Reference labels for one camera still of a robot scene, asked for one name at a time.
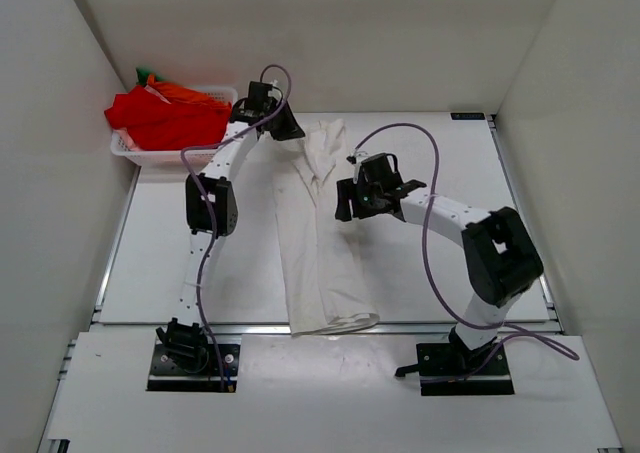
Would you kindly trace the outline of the white t shirt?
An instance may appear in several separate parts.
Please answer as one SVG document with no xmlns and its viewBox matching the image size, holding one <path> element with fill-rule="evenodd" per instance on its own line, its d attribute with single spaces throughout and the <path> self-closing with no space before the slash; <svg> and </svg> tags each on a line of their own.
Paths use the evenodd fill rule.
<svg viewBox="0 0 640 453">
<path fill-rule="evenodd" d="M 335 219 L 337 182 L 353 177 L 343 120 L 316 121 L 277 144 L 273 194 L 291 334 L 339 334 L 376 325 L 356 224 Z"/>
</svg>

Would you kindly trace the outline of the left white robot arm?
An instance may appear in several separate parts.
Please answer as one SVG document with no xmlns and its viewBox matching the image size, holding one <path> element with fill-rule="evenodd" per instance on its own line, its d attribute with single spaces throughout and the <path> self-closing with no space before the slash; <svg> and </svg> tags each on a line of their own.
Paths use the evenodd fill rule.
<svg viewBox="0 0 640 453">
<path fill-rule="evenodd" d="M 204 312 L 204 280 L 237 226 L 233 181 L 248 153 L 265 133 L 276 141 L 304 136 L 285 94 L 276 98 L 266 92 L 239 100 L 232 107 L 223 139 L 209 147 L 213 156 L 204 167 L 197 168 L 191 163 L 197 147 L 180 152 L 188 171 L 185 206 L 190 233 L 189 262 L 178 310 L 167 326 L 158 328 L 156 333 L 167 359 L 189 375 L 213 371 L 220 377 L 224 372 L 224 356 Z"/>
</svg>

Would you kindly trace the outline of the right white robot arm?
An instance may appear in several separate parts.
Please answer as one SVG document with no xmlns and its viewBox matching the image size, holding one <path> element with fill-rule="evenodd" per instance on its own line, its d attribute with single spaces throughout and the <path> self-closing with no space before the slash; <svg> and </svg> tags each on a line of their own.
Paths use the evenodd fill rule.
<svg viewBox="0 0 640 453">
<path fill-rule="evenodd" d="M 335 218 L 342 222 L 389 214 L 422 227 L 421 250 L 428 283 L 445 311 L 456 320 L 449 333 L 448 360 L 460 373 L 480 366 L 494 345 L 507 313 L 544 272 L 542 260 L 519 213 L 473 208 L 436 194 L 418 180 L 402 184 L 337 182 Z M 460 315 L 440 292 L 428 257 L 434 232 L 461 247 L 472 298 Z"/>
</svg>

